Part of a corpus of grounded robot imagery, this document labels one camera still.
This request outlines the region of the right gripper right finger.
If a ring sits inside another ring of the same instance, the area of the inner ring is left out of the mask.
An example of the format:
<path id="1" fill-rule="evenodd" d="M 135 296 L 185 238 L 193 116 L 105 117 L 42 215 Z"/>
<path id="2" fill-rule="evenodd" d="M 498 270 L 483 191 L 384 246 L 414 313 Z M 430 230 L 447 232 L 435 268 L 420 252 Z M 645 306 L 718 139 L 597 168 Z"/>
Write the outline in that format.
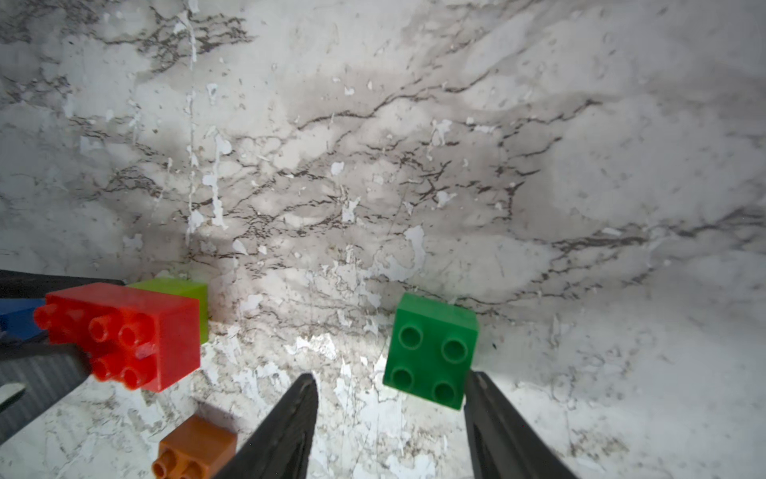
<path id="1" fill-rule="evenodd" d="M 465 397 L 476 478 L 576 479 L 486 373 L 469 372 Z"/>

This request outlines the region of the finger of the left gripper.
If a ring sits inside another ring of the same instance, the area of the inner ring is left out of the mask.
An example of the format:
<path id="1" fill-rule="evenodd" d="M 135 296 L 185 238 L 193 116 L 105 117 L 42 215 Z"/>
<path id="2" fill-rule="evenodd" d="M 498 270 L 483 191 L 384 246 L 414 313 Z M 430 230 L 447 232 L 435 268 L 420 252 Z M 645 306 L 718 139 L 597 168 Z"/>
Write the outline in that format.
<path id="1" fill-rule="evenodd" d="M 18 383 L 21 389 L 1 403 L 1 441 L 7 442 L 89 376 L 89 359 L 76 345 L 2 345 L 1 384 Z"/>
<path id="2" fill-rule="evenodd" d="M 44 299 L 47 293 L 91 285 L 109 283 L 125 285 L 121 279 L 93 279 L 93 277 L 66 277 L 65 275 L 40 275 L 23 271 L 0 271 L 0 299 Z"/>

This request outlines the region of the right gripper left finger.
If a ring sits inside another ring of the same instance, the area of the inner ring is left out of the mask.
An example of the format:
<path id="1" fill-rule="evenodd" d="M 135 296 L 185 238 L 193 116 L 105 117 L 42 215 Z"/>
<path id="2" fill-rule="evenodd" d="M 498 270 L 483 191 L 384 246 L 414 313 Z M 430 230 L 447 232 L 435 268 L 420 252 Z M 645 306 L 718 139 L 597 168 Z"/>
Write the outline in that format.
<path id="1" fill-rule="evenodd" d="M 303 479 L 317 411 L 316 381 L 303 373 L 215 478 Z"/>

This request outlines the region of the blue lego brick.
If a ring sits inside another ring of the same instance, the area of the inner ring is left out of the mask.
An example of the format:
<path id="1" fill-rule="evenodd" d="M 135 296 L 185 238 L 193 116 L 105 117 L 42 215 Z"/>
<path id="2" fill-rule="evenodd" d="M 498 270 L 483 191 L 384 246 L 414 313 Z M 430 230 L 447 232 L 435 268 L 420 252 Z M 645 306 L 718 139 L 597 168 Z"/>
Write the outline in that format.
<path id="1" fill-rule="evenodd" d="M 44 299 L 1 299 L 1 339 L 28 341 L 45 335 L 35 323 L 34 313 Z"/>

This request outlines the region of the long red lego brick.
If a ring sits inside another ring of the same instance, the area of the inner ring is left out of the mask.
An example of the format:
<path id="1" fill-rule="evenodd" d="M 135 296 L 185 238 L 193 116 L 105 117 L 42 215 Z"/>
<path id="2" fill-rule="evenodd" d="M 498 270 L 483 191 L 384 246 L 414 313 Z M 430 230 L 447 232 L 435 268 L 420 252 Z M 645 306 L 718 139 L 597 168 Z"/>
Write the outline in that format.
<path id="1" fill-rule="evenodd" d="M 99 381 L 162 392 L 201 366 L 199 301 L 91 283 L 47 293 L 35 323 L 82 349 Z"/>

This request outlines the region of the dark green lego brick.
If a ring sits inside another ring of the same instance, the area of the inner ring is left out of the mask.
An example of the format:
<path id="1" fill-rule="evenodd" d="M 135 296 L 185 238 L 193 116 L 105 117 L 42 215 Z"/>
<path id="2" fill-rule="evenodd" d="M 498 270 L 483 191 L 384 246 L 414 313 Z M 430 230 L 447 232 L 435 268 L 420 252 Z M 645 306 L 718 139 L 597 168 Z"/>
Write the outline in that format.
<path id="1" fill-rule="evenodd" d="M 474 311 L 405 293 L 396 309 L 383 384 L 460 409 L 479 332 Z"/>

